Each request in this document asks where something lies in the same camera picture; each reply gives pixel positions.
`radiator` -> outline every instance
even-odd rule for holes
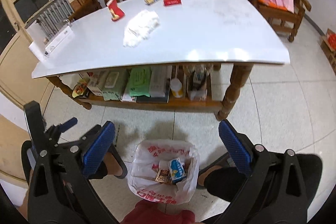
[[[38,16],[37,23],[50,40],[66,24],[65,19],[68,19],[73,13],[74,10],[68,0],[55,0]]]

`person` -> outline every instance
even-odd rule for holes
[[[320,174],[322,173],[322,162],[316,155],[297,154],[297,158],[306,185],[309,206],[319,185]],[[124,178],[127,174],[127,169],[125,171],[125,168],[126,166],[120,161],[120,156],[113,147],[113,151],[107,152],[104,156],[103,162],[96,174],[93,175],[93,178],[100,179],[106,175]],[[246,176],[238,172],[229,154],[226,153],[199,172],[197,188],[206,189],[211,195],[232,202],[245,180]],[[27,191],[22,206],[18,209],[26,219],[28,215],[28,192],[29,190]],[[145,224],[148,223],[148,219],[153,223],[159,221],[160,224],[191,224],[195,222],[195,215],[191,211],[182,210],[180,214],[171,216],[160,212],[157,209],[157,205],[157,203],[146,200],[138,202],[134,210],[125,216],[121,224]],[[221,214],[210,217],[201,223],[213,224],[220,215]]]

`white tabletop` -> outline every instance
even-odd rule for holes
[[[159,0],[119,3],[125,17],[111,21],[107,7],[72,25],[75,38],[56,47],[33,78],[116,66],[177,62],[288,64],[289,53],[268,22],[247,0]],[[123,47],[124,29],[141,10],[154,10],[160,25],[137,47]]]

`metal screw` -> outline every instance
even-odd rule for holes
[[[287,154],[290,155],[291,157],[295,155],[295,152],[292,149],[287,150]]]
[[[257,145],[255,146],[255,150],[257,150],[257,151],[259,151],[259,152],[263,152],[264,149],[265,149],[265,148],[264,148],[261,144],[257,144]]]
[[[78,149],[79,149],[79,148],[78,148],[77,145],[71,146],[71,147],[70,147],[70,152],[75,153],[75,152],[78,151]]]
[[[46,156],[47,155],[47,150],[42,150],[41,152],[40,152],[40,156],[41,157],[44,157],[44,156]]]

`crumpled white tissue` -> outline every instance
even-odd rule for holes
[[[154,11],[143,10],[138,13],[125,28],[124,47],[136,47],[141,40],[148,38],[159,23],[159,16]]]

